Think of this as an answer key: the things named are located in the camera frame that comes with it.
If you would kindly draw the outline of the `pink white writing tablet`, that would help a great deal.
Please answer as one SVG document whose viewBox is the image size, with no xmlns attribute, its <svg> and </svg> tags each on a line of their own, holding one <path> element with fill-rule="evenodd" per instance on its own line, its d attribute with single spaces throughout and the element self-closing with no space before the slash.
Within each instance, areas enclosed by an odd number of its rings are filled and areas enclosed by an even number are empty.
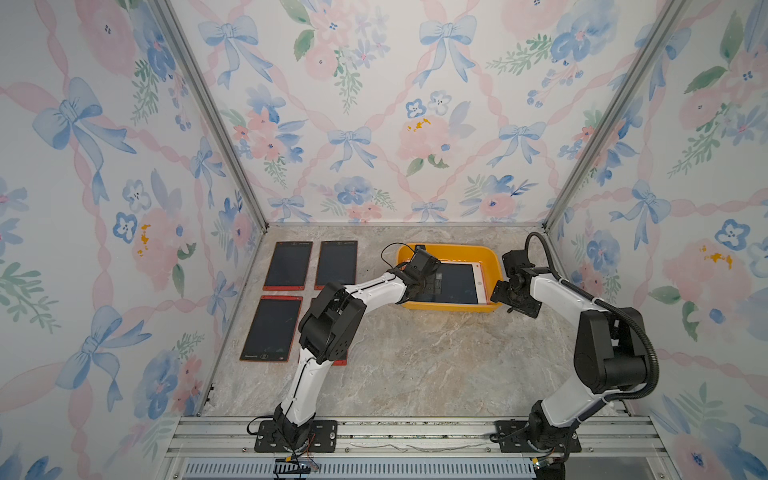
<svg viewBox="0 0 768 480">
<path fill-rule="evenodd" d="M 481 266 L 477 262 L 444 262 L 433 294 L 418 294 L 417 302 L 481 305 L 487 303 Z"/>
</svg>

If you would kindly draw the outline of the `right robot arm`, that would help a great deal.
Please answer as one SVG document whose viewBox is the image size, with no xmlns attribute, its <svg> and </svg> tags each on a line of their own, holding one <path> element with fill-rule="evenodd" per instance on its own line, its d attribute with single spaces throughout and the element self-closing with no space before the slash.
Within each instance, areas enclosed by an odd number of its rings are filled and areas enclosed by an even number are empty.
<svg viewBox="0 0 768 480">
<path fill-rule="evenodd" d="M 531 407 L 525 422 L 496 423 L 490 440 L 502 449 L 567 453 L 578 427 L 604 406 L 642 399 L 658 385 L 658 355 L 636 309 L 611 305 L 550 273 L 527 271 L 497 282 L 491 300 L 530 318 L 547 305 L 577 329 L 573 373 Z"/>
</svg>

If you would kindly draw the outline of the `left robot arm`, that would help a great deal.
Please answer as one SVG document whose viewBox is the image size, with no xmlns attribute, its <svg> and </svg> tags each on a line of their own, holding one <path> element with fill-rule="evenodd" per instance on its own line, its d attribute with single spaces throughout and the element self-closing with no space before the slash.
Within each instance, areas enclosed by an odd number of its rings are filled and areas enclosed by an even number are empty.
<svg viewBox="0 0 768 480">
<path fill-rule="evenodd" d="M 311 301 L 299 323 L 295 375 L 273 414 L 276 431 L 290 451 L 303 451 L 309 445 L 317 400 L 330 367 L 347 354 L 364 316 L 418 297 L 434 280 L 440 265 L 436 257 L 417 248 L 409 261 L 381 276 L 353 285 L 330 282 Z"/>
</svg>

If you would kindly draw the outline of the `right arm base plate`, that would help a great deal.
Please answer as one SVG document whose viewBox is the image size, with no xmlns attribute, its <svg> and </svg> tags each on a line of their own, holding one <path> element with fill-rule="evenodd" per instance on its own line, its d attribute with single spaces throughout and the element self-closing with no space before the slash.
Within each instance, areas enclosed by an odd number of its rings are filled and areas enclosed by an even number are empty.
<svg viewBox="0 0 768 480">
<path fill-rule="evenodd" d="M 562 454 L 580 453 L 582 445 L 575 432 L 568 428 L 531 427 L 527 420 L 497 420 L 495 432 L 489 440 L 500 447 L 502 453 Z"/>
</svg>

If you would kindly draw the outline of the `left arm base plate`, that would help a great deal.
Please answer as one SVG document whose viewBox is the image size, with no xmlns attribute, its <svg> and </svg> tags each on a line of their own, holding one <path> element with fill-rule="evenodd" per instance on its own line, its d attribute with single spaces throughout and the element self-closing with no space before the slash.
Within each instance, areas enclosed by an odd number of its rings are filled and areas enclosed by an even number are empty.
<svg viewBox="0 0 768 480">
<path fill-rule="evenodd" d="M 274 420 L 259 423 L 255 433 L 257 453 L 334 453 L 338 437 L 336 420 L 311 420 L 295 428 L 291 423 L 278 426 Z"/>
</svg>

